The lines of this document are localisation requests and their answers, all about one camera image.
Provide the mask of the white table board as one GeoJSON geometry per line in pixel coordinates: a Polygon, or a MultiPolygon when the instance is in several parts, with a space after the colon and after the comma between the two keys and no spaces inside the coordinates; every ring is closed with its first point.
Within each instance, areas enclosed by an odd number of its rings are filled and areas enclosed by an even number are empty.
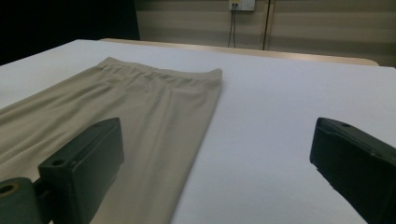
{"type": "Polygon", "coordinates": [[[365,224],[309,160],[320,117],[396,147],[396,69],[77,40],[0,66],[0,110],[107,58],[222,72],[169,224],[365,224]]]}

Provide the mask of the white wall socket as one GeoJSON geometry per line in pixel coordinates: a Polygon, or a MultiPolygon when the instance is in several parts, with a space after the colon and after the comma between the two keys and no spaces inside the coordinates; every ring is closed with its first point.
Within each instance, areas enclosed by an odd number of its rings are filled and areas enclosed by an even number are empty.
{"type": "Polygon", "coordinates": [[[253,11],[256,0],[229,0],[229,9],[231,11],[253,11]]]}

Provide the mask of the light wooden table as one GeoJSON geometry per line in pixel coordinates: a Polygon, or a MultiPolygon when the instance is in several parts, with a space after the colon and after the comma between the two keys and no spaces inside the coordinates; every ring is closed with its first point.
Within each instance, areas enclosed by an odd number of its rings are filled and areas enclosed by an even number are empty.
{"type": "Polygon", "coordinates": [[[271,51],[271,50],[259,50],[259,49],[234,49],[234,48],[224,48],[224,47],[214,47],[214,46],[164,43],[164,42],[152,42],[152,41],[117,39],[117,38],[103,38],[103,39],[100,39],[100,41],[121,43],[121,44],[128,44],[128,45],[139,45],[139,46],[163,47],[163,48],[173,48],[173,49],[191,49],[191,50],[200,50],[200,51],[213,51],[213,52],[221,52],[221,53],[241,54],[241,55],[258,56],[258,57],[271,57],[271,58],[280,58],[280,59],[291,59],[291,60],[300,60],[300,61],[309,61],[309,62],[343,63],[343,64],[379,66],[379,64],[375,61],[372,61],[369,59],[362,59],[362,58],[353,58],[353,57],[350,58],[350,57],[281,52],[281,51],[271,51]]]}

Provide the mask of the vertical wall trim strip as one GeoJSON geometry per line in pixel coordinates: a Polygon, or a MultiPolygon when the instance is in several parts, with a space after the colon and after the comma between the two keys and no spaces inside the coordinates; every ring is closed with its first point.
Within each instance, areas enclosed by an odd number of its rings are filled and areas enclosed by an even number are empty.
{"type": "Polygon", "coordinates": [[[264,0],[264,11],[262,18],[262,49],[268,50],[270,45],[271,29],[273,24],[276,0],[264,0]]]}

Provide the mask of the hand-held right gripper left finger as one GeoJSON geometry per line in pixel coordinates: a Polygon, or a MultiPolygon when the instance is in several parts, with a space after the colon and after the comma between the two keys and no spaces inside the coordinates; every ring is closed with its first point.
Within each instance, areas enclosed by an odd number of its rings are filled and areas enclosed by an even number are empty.
{"type": "Polygon", "coordinates": [[[118,118],[99,121],[38,165],[46,221],[89,224],[123,163],[118,118]]]}

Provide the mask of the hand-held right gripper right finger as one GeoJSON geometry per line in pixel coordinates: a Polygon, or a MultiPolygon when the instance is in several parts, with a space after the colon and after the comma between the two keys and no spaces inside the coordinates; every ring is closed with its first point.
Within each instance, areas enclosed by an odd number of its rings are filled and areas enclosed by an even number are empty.
{"type": "Polygon", "coordinates": [[[368,224],[396,224],[396,148],[319,118],[309,160],[368,224]]]}

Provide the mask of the beige pants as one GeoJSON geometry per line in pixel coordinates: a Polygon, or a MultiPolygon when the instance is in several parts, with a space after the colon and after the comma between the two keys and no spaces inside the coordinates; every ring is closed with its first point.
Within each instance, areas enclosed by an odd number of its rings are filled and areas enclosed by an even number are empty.
{"type": "Polygon", "coordinates": [[[37,166],[92,124],[121,122],[124,163],[92,224],[169,224],[221,92],[222,72],[107,58],[0,110],[0,181],[37,166]]]}

